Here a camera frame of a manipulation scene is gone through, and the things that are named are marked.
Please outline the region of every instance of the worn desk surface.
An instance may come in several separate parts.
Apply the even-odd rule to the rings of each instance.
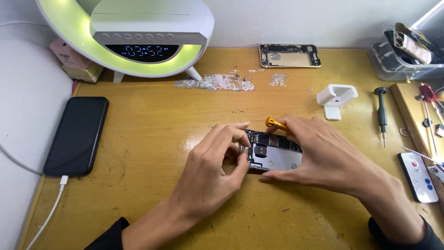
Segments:
[[[324,117],[315,96],[329,84],[353,85],[359,97],[329,123],[369,158],[397,176],[416,210],[444,239],[438,205],[413,201],[396,157],[399,145],[413,147],[399,133],[405,127],[393,97],[388,110],[387,148],[377,125],[377,78],[364,50],[320,50],[319,69],[260,69],[256,49],[208,49],[196,64],[200,74],[251,77],[254,91],[208,91],[174,87],[185,74],[145,79],[125,76],[112,83],[105,71],[96,84],[81,84],[77,96],[110,101],[93,171],[68,181],[59,206],[33,249],[82,249],[119,217],[134,222],[178,180],[188,152],[216,123],[251,121],[264,130],[268,116],[292,113]],[[286,87],[269,86],[271,73],[286,73]],[[374,249],[368,212],[352,197],[291,183],[264,184],[248,174],[238,194],[214,215],[164,249]],[[43,224],[59,190],[59,179],[42,178],[25,225],[24,249]]]

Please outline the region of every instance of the lamp stand leg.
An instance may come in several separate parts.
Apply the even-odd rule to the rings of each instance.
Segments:
[[[194,69],[194,67],[191,67],[191,68],[185,70],[185,72],[196,81],[202,80],[202,77],[199,75],[199,73],[197,73],[197,71]]]
[[[114,83],[120,83],[122,81],[124,75],[125,75],[124,73],[114,71],[114,80],[113,80],[113,82]]]

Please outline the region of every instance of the phone screen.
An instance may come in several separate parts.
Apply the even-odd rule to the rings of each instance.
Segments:
[[[68,100],[43,168],[44,174],[71,177],[92,170],[108,103],[104,97]]]

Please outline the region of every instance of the wireless charger lamp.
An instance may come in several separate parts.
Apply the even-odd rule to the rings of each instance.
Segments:
[[[102,0],[89,16],[76,0],[36,0],[54,32],[74,50],[124,75],[167,77],[186,72],[213,33],[214,18],[200,0]]]

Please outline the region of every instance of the remote control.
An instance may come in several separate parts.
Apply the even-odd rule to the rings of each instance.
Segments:
[[[398,158],[415,201],[437,202],[438,195],[421,156],[415,153],[399,153]]]

